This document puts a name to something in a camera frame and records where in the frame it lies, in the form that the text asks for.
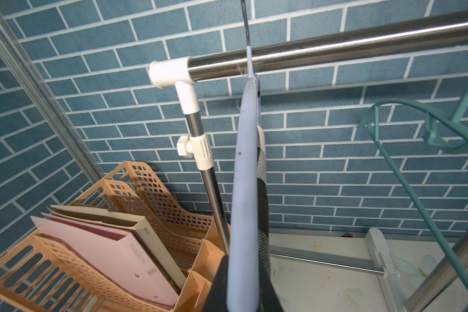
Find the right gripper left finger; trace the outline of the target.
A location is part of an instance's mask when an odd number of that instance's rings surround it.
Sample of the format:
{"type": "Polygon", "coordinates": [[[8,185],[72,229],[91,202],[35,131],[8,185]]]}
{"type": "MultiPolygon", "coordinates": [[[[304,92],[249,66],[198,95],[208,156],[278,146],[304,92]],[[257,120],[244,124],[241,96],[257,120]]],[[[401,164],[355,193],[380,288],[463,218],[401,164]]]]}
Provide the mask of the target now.
{"type": "Polygon", "coordinates": [[[228,312],[227,310],[227,274],[229,256],[224,256],[213,280],[202,312],[228,312]]]}

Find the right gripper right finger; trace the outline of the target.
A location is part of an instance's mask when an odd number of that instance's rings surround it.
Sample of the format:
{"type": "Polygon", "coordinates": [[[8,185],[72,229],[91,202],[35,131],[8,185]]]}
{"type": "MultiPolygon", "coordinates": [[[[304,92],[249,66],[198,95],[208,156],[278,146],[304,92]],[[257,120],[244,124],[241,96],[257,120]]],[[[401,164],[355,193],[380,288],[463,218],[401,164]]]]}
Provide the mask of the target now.
{"type": "Polygon", "coordinates": [[[283,312],[282,305],[262,261],[259,261],[259,307],[257,311],[283,312]]]}

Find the light blue clothes hanger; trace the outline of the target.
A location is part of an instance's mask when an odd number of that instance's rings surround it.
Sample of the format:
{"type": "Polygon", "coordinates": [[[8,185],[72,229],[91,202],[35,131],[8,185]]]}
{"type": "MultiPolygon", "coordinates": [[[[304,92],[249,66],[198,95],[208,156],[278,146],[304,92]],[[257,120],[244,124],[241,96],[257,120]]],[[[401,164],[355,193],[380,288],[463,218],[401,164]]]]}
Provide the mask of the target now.
{"type": "Polygon", "coordinates": [[[260,306],[257,238],[259,81],[253,67],[245,1],[241,1],[241,8],[246,34],[246,86],[241,100],[235,148],[226,305],[228,311],[258,311],[260,306]]]}

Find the black white checkered scarf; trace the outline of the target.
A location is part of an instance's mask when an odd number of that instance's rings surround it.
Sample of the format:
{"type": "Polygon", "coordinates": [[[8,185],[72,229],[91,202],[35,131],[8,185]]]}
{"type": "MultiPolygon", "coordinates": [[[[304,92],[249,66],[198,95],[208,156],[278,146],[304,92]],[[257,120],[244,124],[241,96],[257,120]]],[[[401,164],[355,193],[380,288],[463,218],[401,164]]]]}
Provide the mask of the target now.
{"type": "Polygon", "coordinates": [[[257,126],[257,199],[258,199],[258,248],[259,258],[266,273],[270,275],[269,254],[269,200],[267,194],[267,164],[265,135],[257,126]]]}

